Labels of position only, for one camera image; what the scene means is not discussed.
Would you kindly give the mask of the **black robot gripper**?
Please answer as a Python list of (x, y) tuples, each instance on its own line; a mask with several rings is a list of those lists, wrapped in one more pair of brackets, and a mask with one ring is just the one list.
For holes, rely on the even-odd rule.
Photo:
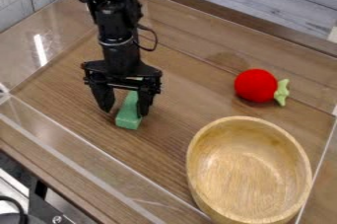
[(115, 104), (114, 89), (131, 84), (139, 91), (139, 116), (150, 114), (155, 95), (162, 92), (163, 71), (148, 65), (142, 59), (139, 42), (128, 39), (99, 39), (103, 58), (84, 61), (83, 81), (90, 86), (98, 106), (111, 112)]

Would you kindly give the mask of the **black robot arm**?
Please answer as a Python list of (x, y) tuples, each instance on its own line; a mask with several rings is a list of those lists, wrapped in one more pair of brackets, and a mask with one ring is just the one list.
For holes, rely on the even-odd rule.
[(84, 84), (90, 86), (99, 107), (110, 112), (116, 89), (138, 93), (139, 116), (150, 113), (155, 96), (162, 92), (163, 71), (142, 59), (139, 31), (143, 5), (139, 0), (79, 0), (87, 5), (99, 31), (102, 60), (82, 63)]

